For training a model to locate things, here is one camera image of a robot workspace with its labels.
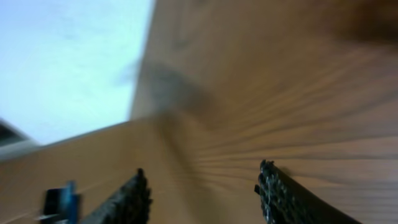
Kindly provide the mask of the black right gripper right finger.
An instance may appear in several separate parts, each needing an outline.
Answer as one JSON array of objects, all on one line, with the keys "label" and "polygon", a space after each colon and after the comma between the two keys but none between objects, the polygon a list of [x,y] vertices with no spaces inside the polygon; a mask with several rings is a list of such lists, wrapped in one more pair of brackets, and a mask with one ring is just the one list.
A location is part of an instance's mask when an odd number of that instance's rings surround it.
[{"label": "black right gripper right finger", "polygon": [[275,166],[260,163],[258,184],[254,187],[261,200],[262,215],[270,224],[360,224],[300,185]]}]

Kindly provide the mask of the blue screen Galaxy smartphone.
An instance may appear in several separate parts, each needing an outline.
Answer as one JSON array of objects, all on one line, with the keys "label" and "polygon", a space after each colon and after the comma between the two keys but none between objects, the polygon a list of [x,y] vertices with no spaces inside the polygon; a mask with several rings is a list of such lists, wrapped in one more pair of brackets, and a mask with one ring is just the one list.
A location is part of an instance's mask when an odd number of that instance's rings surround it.
[{"label": "blue screen Galaxy smartphone", "polygon": [[69,181],[60,188],[45,191],[40,224],[78,224],[80,219],[80,194],[76,192],[75,181]]}]

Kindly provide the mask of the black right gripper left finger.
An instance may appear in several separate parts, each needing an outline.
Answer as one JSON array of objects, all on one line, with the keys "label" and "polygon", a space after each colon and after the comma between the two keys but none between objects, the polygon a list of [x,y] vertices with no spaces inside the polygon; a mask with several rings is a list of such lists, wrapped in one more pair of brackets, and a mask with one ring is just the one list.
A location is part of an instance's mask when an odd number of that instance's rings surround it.
[{"label": "black right gripper left finger", "polygon": [[122,185],[105,202],[83,218],[81,224],[147,224],[151,189],[144,170]]}]

